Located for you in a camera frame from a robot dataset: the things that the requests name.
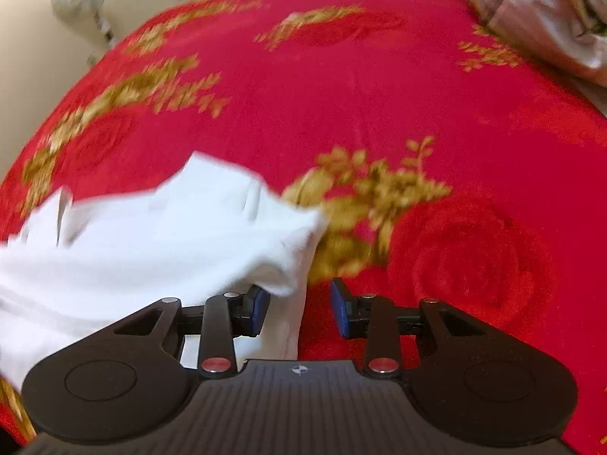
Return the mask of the plaid crumpled quilt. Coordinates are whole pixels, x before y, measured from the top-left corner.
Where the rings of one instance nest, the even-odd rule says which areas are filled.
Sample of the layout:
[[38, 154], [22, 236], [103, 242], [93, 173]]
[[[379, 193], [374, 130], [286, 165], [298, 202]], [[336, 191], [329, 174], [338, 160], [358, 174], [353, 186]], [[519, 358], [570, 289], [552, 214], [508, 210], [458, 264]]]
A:
[[606, 0], [468, 0], [502, 40], [570, 75], [606, 85]]

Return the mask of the white small garment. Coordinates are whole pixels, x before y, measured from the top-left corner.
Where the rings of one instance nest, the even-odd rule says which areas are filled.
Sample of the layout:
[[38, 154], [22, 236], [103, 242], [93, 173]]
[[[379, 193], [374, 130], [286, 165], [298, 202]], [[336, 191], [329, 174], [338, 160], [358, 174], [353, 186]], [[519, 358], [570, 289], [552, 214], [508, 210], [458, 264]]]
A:
[[263, 329], [239, 361], [293, 359], [321, 210], [259, 175], [195, 153], [159, 187], [77, 201], [60, 188], [1, 245], [1, 373], [21, 386], [41, 359], [167, 297], [196, 306], [256, 284]]

